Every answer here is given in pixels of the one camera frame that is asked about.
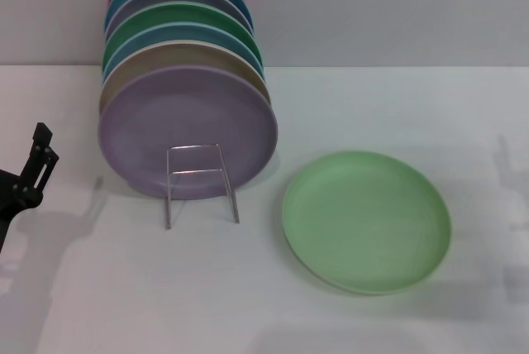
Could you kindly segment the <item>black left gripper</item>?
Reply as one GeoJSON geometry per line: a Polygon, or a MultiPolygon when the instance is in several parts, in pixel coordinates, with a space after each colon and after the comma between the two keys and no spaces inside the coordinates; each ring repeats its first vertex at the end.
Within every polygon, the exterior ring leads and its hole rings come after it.
{"type": "Polygon", "coordinates": [[[50,147],[52,136],[51,130],[38,122],[30,155],[20,176],[1,171],[1,247],[14,217],[41,204],[41,194],[59,160],[50,147]]]}

